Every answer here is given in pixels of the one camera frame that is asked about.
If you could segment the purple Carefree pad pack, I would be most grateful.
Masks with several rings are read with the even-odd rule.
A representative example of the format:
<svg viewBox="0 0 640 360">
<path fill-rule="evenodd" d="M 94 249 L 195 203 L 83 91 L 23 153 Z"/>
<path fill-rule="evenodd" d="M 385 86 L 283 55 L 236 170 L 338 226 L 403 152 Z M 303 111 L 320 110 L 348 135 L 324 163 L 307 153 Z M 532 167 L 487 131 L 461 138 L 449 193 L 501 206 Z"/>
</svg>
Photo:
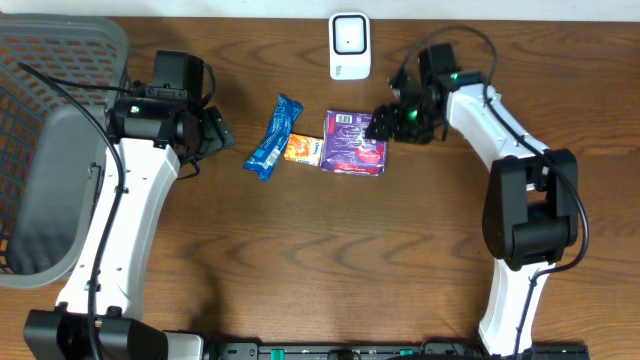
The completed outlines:
<svg viewBox="0 0 640 360">
<path fill-rule="evenodd" d="M 328 110 L 320 168 L 325 172 L 379 176 L 385 170 L 387 142 L 368 139 L 372 114 Z"/>
</svg>

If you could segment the blue snack wrapper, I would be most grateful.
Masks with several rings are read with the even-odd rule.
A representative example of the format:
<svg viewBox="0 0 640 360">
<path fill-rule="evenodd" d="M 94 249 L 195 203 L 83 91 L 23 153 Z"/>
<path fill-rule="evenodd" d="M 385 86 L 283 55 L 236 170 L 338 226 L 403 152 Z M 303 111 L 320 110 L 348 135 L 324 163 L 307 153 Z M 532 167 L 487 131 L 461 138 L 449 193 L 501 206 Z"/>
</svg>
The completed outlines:
<svg viewBox="0 0 640 360">
<path fill-rule="evenodd" d="M 268 181 L 280 155 L 286 149 L 294 124 L 303 111 L 302 104 L 279 94 L 265 137 L 243 168 L 255 172 L 262 181 Z"/>
</svg>

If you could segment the orange Kleenex tissue pack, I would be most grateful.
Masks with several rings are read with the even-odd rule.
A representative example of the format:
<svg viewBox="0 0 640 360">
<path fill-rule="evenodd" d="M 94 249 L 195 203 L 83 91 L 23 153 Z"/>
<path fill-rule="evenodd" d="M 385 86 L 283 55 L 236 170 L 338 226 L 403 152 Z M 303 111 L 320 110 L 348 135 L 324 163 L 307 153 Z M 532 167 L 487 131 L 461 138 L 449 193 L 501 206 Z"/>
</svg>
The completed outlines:
<svg viewBox="0 0 640 360">
<path fill-rule="evenodd" d="M 291 134 L 284 158 L 288 161 L 319 166 L 324 141 L 320 138 Z"/>
</svg>

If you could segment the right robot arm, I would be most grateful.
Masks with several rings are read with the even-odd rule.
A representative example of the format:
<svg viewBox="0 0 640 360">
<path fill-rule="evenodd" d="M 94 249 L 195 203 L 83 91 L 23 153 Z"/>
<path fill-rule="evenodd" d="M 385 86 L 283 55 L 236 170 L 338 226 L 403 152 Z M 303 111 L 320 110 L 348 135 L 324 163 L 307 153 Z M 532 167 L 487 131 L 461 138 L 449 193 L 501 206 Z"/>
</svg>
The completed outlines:
<svg viewBox="0 0 640 360">
<path fill-rule="evenodd" d="M 494 270 L 479 338 L 492 358 L 531 356 L 545 283 L 571 269 L 560 261 L 588 228 L 575 156 L 532 137 L 480 72 L 427 70 L 413 79 L 400 70 L 389 86 L 397 100 L 375 110 L 368 137 L 427 144 L 436 128 L 454 129 L 486 166 L 481 228 Z"/>
</svg>

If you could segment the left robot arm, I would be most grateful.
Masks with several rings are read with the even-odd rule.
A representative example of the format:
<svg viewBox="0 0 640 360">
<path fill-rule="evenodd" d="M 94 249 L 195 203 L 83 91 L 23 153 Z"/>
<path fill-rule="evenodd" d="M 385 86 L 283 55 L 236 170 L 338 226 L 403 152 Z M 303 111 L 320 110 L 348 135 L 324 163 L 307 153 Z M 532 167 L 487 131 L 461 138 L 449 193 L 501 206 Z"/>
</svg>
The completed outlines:
<svg viewBox="0 0 640 360">
<path fill-rule="evenodd" d="M 24 338 L 38 359 L 212 359 L 197 333 L 144 324 L 144 280 L 159 215 L 186 145 L 200 160 L 233 144 L 219 110 L 124 98 L 110 122 L 115 152 L 79 260 L 52 311 L 33 310 Z"/>
</svg>

